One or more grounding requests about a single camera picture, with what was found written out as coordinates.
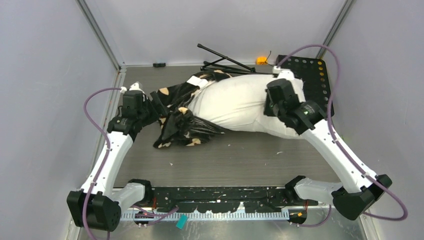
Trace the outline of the white pillow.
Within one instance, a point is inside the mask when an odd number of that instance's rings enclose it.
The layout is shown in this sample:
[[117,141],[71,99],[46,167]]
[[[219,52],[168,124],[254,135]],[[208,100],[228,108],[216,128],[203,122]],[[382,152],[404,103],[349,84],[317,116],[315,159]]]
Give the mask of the white pillow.
[[252,74],[211,82],[195,94],[188,105],[192,113],[222,128],[266,133],[278,138],[301,137],[275,116],[264,114],[267,84],[273,75]]

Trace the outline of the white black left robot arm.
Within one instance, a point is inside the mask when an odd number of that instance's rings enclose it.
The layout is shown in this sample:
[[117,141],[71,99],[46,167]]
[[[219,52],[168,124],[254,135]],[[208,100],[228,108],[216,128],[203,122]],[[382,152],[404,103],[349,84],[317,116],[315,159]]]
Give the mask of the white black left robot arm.
[[156,92],[127,90],[122,105],[106,130],[101,130],[105,143],[87,180],[79,190],[70,191],[66,203],[76,226],[113,232],[119,225],[122,211],[138,203],[148,207],[153,202],[151,182],[131,179],[121,190],[114,184],[122,162],[138,133],[167,113]]

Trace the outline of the black floral pillowcase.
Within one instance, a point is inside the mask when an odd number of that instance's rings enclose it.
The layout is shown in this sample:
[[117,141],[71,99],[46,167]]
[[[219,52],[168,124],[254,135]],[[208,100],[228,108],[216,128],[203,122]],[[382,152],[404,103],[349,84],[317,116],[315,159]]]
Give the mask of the black floral pillowcase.
[[231,77],[230,73],[222,70],[203,70],[183,83],[158,89],[158,98],[168,113],[159,117],[161,132],[153,147],[161,149],[171,144],[192,147],[225,134],[226,128],[196,116],[189,104],[210,85]]

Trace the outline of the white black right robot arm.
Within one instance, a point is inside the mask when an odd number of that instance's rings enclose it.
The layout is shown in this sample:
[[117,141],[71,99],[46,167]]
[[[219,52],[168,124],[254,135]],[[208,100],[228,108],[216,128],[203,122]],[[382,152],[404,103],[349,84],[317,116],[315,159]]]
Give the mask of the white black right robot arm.
[[332,205],[346,219],[356,220],[384,193],[377,184],[388,188],[392,180],[386,174],[377,175],[354,153],[352,161],[341,150],[336,134],[329,129],[324,110],[314,101],[301,102],[292,83],[284,78],[266,85],[265,113],[273,113],[287,127],[307,140],[326,160],[339,178],[339,182],[312,180],[298,175],[285,184],[285,198],[291,205],[313,200]]

